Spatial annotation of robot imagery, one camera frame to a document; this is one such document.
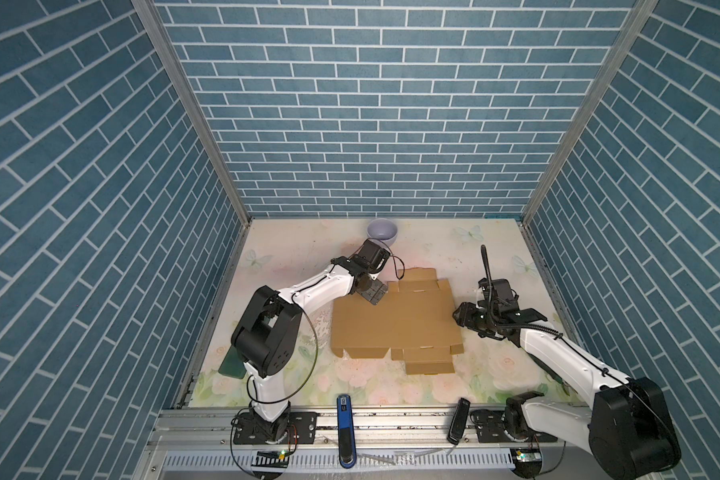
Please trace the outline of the brown cardboard box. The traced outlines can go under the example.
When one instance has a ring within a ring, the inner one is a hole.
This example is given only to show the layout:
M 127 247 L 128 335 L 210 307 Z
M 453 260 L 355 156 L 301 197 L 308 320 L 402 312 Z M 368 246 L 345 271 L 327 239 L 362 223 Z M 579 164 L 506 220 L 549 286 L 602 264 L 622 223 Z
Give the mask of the brown cardboard box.
M 452 374 L 453 357 L 464 352 L 455 310 L 449 281 L 433 268 L 413 268 L 376 305 L 357 293 L 336 300 L 330 348 L 352 359 L 389 356 L 408 375 Z

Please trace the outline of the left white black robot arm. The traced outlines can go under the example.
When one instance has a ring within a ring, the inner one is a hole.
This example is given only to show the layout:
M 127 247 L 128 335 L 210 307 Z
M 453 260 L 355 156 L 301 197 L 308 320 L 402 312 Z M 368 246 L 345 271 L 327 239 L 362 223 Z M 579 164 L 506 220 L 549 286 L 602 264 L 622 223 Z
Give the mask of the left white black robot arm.
M 386 243 L 368 238 L 353 254 L 331 259 L 323 271 L 305 281 L 254 291 L 218 373 L 237 379 L 249 376 L 253 382 L 249 398 L 257 419 L 275 424 L 287 416 L 292 396 L 285 392 L 282 371 L 295 352 L 301 320 L 352 294 L 378 304 L 387 292 L 378 276 L 393 257 Z

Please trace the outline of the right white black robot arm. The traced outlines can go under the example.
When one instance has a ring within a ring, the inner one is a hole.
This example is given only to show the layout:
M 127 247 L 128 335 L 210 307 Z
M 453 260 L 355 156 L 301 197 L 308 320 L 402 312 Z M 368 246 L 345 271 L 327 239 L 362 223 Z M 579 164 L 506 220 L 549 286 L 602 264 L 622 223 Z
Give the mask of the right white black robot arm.
M 612 479 L 637 479 L 673 469 L 682 450 L 661 388 L 608 366 L 552 328 L 534 308 L 521 308 L 505 279 L 483 278 L 481 300 L 461 303 L 457 325 L 481 338 L 523 350 L 580 405 L 552 401 L 538 391 L 507 399 L 505 434 L 529 441 L 547 434 L 588 452 Z

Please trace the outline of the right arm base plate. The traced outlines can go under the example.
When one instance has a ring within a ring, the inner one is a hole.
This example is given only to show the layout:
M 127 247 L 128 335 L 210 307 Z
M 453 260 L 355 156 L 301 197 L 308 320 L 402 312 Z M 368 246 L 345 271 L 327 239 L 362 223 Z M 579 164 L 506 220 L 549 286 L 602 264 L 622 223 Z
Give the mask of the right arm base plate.
M 474 427 L 477 440 L 486 443 L 556 443 L 557 437 L 533 431 L 520 432 L 509 426 L 506 415 L 500 409 L 472 409 L 469 422 Z

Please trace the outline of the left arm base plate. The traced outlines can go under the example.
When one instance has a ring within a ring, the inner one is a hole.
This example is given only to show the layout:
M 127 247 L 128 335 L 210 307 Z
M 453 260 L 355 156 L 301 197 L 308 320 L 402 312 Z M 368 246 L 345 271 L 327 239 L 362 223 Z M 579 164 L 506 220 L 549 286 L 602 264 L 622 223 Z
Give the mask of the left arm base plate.
M 274 422 L 268 422 L 255 411 L 242 410 L 234 421 L 235 445 L 282 444 L 292 435 L 291 442 L 313 444 L 318 414 L 312 411 L 286 410 Z

